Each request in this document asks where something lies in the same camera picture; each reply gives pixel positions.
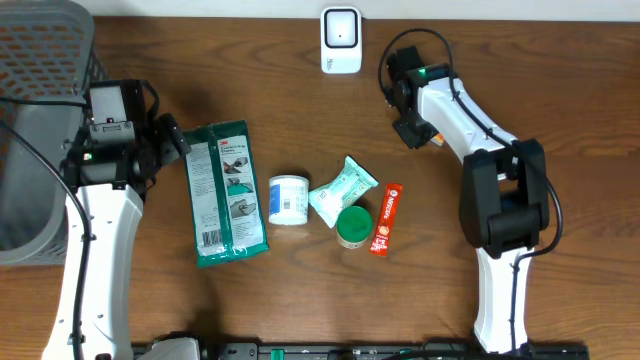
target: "barcode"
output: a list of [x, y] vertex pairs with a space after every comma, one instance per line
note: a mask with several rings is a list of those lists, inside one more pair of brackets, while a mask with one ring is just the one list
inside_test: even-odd
[[221, 240], [220, 230], [205, 231], [202, 233], [202, 245], [204, 247], [219, 245]]

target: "red packet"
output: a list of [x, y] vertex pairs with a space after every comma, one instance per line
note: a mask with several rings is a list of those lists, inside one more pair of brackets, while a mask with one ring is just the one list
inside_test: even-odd
[[387, 184], [376, 227], [376, 236], [373, 238], [371, 248], [369, 248], [369, 252], [374, 255], [387, 256], [391, 228], [393, 228], [393, 222], [396, 218], [400, 196], [402, 196], [402, 184]]

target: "white backdrop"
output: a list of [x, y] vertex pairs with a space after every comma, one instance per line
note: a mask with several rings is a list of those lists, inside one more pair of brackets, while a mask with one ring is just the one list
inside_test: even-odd
[[371, 19], [640, 21], [640, 0], [74, 0], [94, 15], [317, 18], [355, 5]]

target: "wooden table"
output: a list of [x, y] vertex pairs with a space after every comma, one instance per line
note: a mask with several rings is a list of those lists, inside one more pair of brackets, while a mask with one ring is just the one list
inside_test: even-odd
[[[111, 77], [150, 80], [161, 110], [183, 129], [248, 119], [265, 216], [271, 176], [303, 172], [317, 187], [347, 154], [382, 184], [364, 196], [374, 217], [384, 184], [405, 186], [386, 259], [345, 250], [311, 211], [306, 226], [267, 226], [269, 252], [197, 269], [184, 166], [163, 169], [134, 247], [132, 340], [187, 329], [265, 342], [468, 337], [478, 265], [458, 223], [461, 166], [447, 148], [408, 150], [376, 83], [388, 41], [428, 26], [454, 45], [476, 102], [546, 149], [566, 227], [557, 251], [533, 264], [529, 336], [582, 340], [592, 359], [640, 356], [640, 25], [366, 20], [361, 72], [329, 76], [320, 70], [317, 20], [96, 24]], [[425, 61], [445, 60], [433, 38], [412, 35], [399, 45], [413, 44]], [[39, 358], [61, 276], [61, 267], [0, 269], [1, 359]]]

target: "basket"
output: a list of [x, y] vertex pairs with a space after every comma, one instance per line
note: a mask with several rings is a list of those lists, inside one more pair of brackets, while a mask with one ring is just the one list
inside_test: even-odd
[[[84, 102], [106, 72], [93, 50], [91, 15], [71, 1], [0, 2], [0, 96]], [[80, 108], [0, 101], [9, 124], [52, 164], [65, 158]], [[66, 194], [47, 170], [0, 131], [0, 265], [63, 264]]]

